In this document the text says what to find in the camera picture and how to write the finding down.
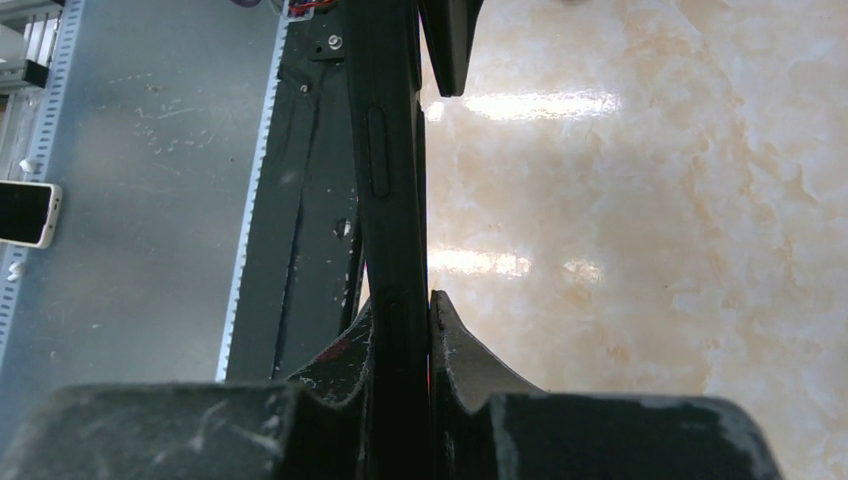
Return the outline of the black phone case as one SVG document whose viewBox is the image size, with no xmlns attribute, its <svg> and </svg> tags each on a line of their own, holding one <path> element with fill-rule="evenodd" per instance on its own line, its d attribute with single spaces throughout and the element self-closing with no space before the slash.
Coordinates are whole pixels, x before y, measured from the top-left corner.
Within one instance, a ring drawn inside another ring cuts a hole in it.
<svg viewBox="0 0 848 480">
<path fill-rule="evenodd" d="M 429 324 L 413 1 L 343 1 L 357 188 L 373 316 L 378 479 L 429 479 Z"/>
</svg>

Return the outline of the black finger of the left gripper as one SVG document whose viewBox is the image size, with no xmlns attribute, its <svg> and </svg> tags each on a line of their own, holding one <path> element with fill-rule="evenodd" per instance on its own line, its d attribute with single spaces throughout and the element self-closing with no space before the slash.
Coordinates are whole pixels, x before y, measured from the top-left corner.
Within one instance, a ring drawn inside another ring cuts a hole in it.
<svg viewBox="0 0 848 480">
<path fill-rule="evenodd" d="M 419 10 L 442 97 L 463 95 L 483 0 L 423 0 Z"/>
</svg>

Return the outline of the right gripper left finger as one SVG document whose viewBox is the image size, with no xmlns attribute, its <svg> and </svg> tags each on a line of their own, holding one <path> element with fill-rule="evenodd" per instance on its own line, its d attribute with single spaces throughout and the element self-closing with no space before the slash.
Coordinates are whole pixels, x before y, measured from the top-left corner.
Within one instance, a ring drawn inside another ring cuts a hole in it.
<svg viewBox="0 0 848 480">
<path fill-rule="evenodd" d="M 372 314 L 283 380 L 88 385 L 15 434 L 5 479 L 369 479 Z"/>
</svg>

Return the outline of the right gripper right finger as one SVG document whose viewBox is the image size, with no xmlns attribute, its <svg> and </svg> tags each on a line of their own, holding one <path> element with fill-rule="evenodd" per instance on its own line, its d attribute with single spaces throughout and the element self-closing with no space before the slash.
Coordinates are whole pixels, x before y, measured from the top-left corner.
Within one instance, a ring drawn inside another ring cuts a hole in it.
<svg viewBox="0 0 848 480">
<path fill-rule="evenodd" d="M 756 423 L 720 398 L 544 391 L 431 297 L 439 479 L 777 479 Z"/>
</svg>

